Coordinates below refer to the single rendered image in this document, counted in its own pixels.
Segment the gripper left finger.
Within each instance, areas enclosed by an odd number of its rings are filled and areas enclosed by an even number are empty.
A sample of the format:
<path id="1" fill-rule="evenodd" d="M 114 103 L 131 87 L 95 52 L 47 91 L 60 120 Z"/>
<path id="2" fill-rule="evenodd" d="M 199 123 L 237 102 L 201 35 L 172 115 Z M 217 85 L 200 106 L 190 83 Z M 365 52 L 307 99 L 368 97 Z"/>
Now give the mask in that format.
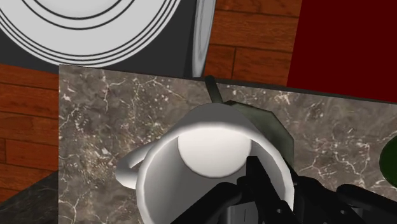
<path id="1" fill-rule="evenodd" d="M 293 224 L 293 212 L 278 196 L 259 158 L 249 156 L 246 175 L 236 184 L 217 184 L 172 224 Z"/>

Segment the dark green round object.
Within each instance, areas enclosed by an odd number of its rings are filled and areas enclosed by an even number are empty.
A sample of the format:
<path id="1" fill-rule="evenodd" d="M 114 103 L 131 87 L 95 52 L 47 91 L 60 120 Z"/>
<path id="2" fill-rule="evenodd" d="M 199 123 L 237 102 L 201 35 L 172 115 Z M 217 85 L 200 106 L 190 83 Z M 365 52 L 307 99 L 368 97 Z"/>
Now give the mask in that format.
<path id="1" fill-rule="evenodd" d="M 397 136 L 382 149 L 379 167 L 386 181 L 397 188 Z"/>

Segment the dark green object with stem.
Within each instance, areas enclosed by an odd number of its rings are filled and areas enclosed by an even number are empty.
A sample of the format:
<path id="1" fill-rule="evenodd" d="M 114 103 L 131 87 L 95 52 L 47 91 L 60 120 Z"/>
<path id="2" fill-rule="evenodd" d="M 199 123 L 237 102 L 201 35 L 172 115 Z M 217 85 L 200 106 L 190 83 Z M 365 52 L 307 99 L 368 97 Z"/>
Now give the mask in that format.
<path id="1" fill-rule="evenodd" d="M 212 102 L 220 102 L 239 110 L 276 147 L 289 166 L 294 164 L 294 139 L 273 112 L 236 101 L 223 101 L 213 76 L 205 77 Z"/>

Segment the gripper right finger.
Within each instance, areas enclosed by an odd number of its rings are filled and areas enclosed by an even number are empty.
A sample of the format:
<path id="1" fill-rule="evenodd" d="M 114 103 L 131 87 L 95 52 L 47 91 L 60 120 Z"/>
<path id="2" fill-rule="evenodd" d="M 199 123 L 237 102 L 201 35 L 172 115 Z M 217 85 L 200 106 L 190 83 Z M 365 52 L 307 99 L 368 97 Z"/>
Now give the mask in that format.
<path id="1" fill-rule="evenodd" d="M 397 202 L 356 185 L 336 191 L 318 180 L 291 172 L 294 212 L 302 224 L 397 224 Z"/>

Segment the white mug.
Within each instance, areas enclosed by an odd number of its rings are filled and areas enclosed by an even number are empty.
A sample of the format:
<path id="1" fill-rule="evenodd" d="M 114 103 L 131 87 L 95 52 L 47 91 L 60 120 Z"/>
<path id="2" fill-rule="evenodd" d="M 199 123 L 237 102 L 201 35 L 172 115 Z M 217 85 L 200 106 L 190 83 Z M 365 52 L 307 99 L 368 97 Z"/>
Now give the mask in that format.
<path id="1" fill-rule="evenodd" d="M 220 182 L 235 183 L 259 158 L 278 196 L 294 204 L 289 164 L 239 110 L 209 103 L 189 111 L 160 139 L 118 162 L 116 180 L 134 189 L 144 224 L 171 224 Z"/>

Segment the red robot stand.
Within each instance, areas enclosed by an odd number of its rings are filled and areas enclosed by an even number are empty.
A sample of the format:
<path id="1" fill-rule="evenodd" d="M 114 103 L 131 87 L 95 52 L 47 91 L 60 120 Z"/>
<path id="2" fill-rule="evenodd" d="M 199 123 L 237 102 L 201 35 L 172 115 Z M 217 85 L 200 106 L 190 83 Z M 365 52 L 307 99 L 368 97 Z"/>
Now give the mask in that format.
<path id="1" fill-rule="evenodd" d="M 397 102 L 397 0 L 303 0 L 287 86 Z"/>

